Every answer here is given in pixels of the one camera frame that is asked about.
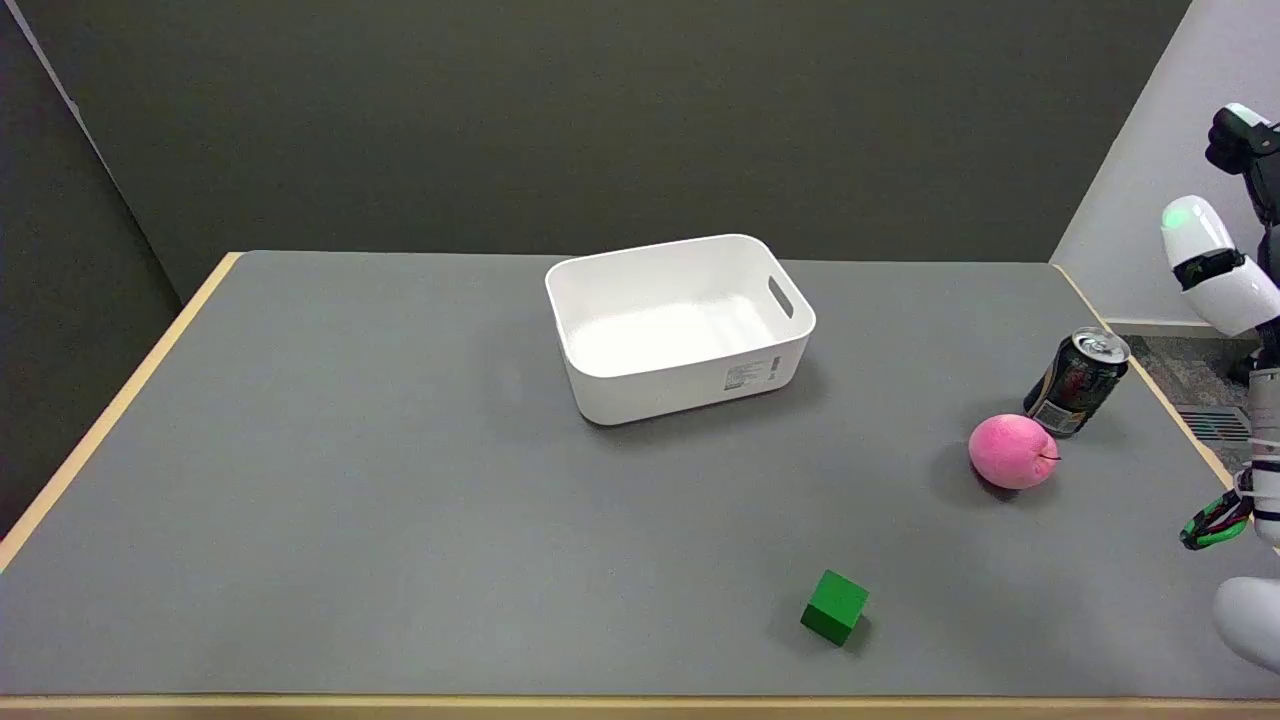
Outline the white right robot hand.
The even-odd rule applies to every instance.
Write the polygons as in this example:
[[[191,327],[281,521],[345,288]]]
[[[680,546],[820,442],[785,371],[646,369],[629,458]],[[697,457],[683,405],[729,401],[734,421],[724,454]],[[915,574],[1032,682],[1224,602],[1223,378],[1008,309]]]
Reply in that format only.
[[[1277,329],[1279,192],[1277,124],[1251,108],[1229,102],[1208,131],[1206,160],[1243,178],[1263,231],[1254,256],[1234,242],[1213,206],[1196,195],[1172,200],[1162,211],[1164,250],[1181,296],[1199,318],[1225,336]]]

